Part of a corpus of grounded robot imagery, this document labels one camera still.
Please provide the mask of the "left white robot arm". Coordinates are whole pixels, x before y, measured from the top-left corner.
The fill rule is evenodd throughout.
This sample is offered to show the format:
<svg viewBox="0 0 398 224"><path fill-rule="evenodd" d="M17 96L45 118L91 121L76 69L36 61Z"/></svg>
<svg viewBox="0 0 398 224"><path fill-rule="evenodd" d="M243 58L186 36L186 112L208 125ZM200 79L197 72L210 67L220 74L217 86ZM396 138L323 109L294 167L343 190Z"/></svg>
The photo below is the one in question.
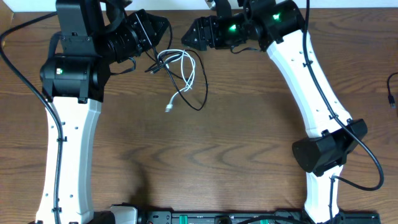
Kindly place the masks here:
<svg viewBox="0 0 398 224"><path fill-rule="evenodd" d="M136 207L122 203L96 212L91 164L96 125L112 63L135 60L154 49L170 23L127 1L57 1L60 32L50 42L40 71L48 121L44 190L37 223L145 223Z"/></svg>

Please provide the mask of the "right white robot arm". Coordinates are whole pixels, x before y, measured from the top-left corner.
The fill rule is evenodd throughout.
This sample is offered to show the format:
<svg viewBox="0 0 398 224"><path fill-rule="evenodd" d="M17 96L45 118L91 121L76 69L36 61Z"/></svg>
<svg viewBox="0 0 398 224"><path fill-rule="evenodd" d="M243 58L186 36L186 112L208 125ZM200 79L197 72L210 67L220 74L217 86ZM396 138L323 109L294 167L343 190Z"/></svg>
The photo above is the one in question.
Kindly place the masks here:
<svg viewBox="0 0 398 224"><path fill-rule="evenodd" d="M233 49L256 40L276 64L301 112L307 137L292 151L307 176L304 219L346 223L337 204L338 177L368 129L338 101L313 52L305 21L293 1L240 1L233 14L228 1L213 1L214 16L195 19L182 44L196 50Z"/></svg>

